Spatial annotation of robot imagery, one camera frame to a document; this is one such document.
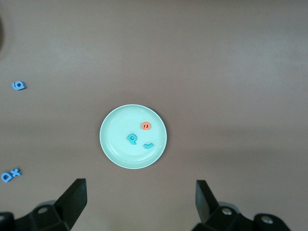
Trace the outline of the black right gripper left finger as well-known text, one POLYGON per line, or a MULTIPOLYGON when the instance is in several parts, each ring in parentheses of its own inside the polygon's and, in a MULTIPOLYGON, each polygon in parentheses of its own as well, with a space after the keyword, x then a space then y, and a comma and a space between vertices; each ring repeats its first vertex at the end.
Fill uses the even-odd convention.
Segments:
POLYGON ((52 205, 41 205, 18 219, 0 212, 0 231, 71 231, 86 204, 86 179, 76 179, 52 205))

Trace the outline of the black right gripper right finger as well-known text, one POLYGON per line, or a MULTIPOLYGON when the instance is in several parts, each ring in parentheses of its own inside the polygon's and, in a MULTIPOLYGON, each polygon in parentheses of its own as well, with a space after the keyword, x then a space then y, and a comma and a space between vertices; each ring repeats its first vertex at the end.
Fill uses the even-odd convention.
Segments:
POLYGON ((291 231, 275 215, 260 213, 250 220, 234 205, 219 204, 205 180, 196 181, 195 205, 201 222, 192 231, 291 231))

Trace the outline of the light green plate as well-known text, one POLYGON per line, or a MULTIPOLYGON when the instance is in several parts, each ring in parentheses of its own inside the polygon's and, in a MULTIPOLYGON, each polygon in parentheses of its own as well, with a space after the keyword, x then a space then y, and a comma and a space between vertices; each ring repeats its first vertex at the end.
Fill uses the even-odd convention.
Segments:
POLYGON ((106 157, 117 166, 141 169, 154 164, 167 146, 167 129, 162 118, 152 109, 138 104, 127 104, 111 111, 103 120, 99 132, 101 148, 106 157), (141 129, 144 121, 151 123, 149 130, 141 129), (137 144, 127 140, 137 135, 137 144), (145 143, 153 143, 144 149, 145 143))

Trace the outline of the brown table cover sheet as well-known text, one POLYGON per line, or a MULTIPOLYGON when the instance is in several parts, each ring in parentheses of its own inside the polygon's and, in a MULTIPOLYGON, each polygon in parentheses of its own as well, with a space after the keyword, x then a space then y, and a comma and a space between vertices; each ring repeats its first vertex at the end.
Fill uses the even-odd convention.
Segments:
POLYGON ((308 231, 308 0, 0 0, 0 174, 16 167, 16 217, 87 180, 73 231, 191 231, 197 180, 308 231), (125 104, 166 125, 147 168, 101 149, 125 104))

